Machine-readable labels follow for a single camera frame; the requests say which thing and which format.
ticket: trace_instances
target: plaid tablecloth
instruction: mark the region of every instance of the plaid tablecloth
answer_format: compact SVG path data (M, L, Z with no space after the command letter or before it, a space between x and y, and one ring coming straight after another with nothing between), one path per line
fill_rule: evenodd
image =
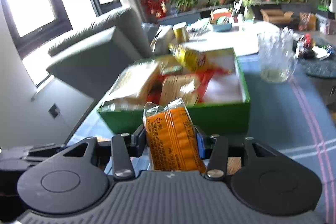
M310 79L298 66L288 82L266 83L259 76L258 55L240 57L239 61L251 96L248 136L313 170L323 184L315 211L326 223L336 223L336 128ZM68 144L88 136L112 135L93 110ZM149 166L147 155L132 162L136 171Z

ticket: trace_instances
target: pitcher handle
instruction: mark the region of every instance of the pitcher handle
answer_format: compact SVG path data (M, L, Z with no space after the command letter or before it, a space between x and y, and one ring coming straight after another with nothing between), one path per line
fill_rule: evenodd
M293 53L290 53L291 54L291 59L290 59L290 64L289 64L289 67L288 67L288 76L291 76L293 75L293 73L295 72L295 68L296 68L296 65L297 65L297 58L296 58L296 55Z

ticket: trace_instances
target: open cardboard box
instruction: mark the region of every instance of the open cardboard box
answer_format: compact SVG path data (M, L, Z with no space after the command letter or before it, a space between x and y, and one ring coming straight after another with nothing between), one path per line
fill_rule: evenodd
M232 70L231 75L214 75L204 94L204 103L187 106L194 125L208 135L247 133L250 116L250 95L243 71L233 48L203 52L210 62ZM143 59L169 61L178 65L172 55ZM110 111L98 108L98 113L115 133L133 133L142 123L143 110Z

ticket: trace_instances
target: drinking glass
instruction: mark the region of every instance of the drinking glass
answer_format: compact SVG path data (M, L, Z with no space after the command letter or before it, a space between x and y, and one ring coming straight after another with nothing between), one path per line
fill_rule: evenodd
M292 50L293 30L287 27L279 32L258 34L261 78L267 82L285 82L297 64Z

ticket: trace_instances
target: green box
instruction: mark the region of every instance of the green box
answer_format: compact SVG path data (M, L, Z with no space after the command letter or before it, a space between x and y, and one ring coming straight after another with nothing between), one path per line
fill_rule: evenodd
M241 88L242 100L230 103L199 103L187 107L194 125L200 126L208 134L236 134L247 133L250 116L250 96L241 66L236 58L233 48L204 52L211 60L222 60L232 63L232 72L236 74ZM151 59L139 60L142 63L150 60L172 60L172 55L160 56ZM116 134L133 133L142 123L142 110L134 111L103 111L98 113Z

